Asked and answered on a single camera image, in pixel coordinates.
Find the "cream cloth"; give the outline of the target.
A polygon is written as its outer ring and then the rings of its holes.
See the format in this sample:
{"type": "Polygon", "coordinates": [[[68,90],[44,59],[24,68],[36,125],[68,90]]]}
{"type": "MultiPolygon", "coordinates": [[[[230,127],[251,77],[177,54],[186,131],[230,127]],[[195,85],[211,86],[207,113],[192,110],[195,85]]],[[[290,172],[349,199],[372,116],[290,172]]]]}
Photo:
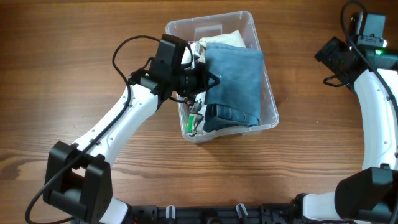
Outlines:
{"type": "Polygon", "coordinates": [[[246,48],[243,38],[238,30],[236,30],[232,33],[229,33],[229,34],[221,34],[221,35],[216,35],[213,37],[202,37],[198,42],[204,48],[207,48],[207,44],[209,44],[209,43],[227,44],[227,45],[231,45],[234,47],[246,48]]]}

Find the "blue jeans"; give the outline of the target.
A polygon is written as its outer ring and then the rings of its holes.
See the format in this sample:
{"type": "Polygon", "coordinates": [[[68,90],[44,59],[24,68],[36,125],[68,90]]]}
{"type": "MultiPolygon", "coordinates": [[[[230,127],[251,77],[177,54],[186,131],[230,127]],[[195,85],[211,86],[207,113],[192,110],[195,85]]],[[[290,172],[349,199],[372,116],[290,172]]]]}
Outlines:
{"type": "Polygon", "coordinates": [[[234,126],[257,126],[261,118],[263,51],[209,43],[205,61],[208,71],[220,82],[205,95],[203,130],[209,133],[234,126]]]}

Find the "clear plastic storage bin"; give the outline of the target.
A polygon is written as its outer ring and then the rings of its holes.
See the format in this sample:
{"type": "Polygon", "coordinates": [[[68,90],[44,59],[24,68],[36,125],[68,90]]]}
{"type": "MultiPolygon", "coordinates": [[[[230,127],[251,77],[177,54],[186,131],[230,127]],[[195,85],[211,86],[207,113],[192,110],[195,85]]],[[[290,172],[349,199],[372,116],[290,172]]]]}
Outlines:
{"type": "MultiPolygon", "coordinates": [[[[198,41],[202,37],[229,34],[236,30],[241,34],[246,47],[256,50],[261,48],[253,16],[248,11],[229,12],[225,14],[174,20],[170,21],[165,26],[167,34],[175,35],[184,40],[194,41],[198,41]]],[[[266,68],[262,69],[261,93],[261,116],[258,126],[250,128],[235,126],[195,136],[187,132],[189,123],[188,108],[186,105],[179,103],[178,115],[182,136],[187,141],[199,144],[211,141],[212,139],[221,136],[256,134],[265,129],[276,127],[279,123],[279,113],[275,104],[266,68]]]]}

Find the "white printed t-shirt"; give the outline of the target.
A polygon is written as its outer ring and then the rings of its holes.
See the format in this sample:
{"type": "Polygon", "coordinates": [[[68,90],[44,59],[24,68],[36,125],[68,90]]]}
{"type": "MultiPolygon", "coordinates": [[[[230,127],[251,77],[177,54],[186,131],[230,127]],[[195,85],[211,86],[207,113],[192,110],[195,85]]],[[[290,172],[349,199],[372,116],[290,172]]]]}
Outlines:
{"type": "Polygon", "coordinates": [[[185,125],[185,131],[190,137],[202,136],[208,134],[204,130],[206,105],[201,99],[189,101],[188,103],[188,123],[185,125]]]}

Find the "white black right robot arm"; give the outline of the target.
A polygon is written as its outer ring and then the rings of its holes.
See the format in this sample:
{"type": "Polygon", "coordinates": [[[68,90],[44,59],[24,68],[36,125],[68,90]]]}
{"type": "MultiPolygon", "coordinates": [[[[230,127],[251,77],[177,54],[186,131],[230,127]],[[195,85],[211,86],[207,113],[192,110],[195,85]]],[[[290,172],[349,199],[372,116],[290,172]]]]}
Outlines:
{"type": "Polygon", "coordinates": [[[397,52],[336,37],[316,54],[358,97],[364,131],[362,170],[324,194],[299,194],[288,223],[397,223],[397,52]]]}

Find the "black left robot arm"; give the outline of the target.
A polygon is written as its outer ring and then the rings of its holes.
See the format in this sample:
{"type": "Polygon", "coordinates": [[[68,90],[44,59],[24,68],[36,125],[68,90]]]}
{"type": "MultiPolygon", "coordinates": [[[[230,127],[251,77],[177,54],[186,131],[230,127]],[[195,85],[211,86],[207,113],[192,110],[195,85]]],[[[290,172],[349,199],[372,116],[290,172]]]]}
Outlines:
{"type": "Polygon", "coordinates": [[[156,54],[123,78],[126,88],[106,115],[72,144],[51,148],[36,198],[67,213],[71,223],[135,223],[132,207],[113,197],[111,168],[130,137],[174,93],[184,103],[219,84],[191,54],[186,40],[164,34],[156,54]]]}

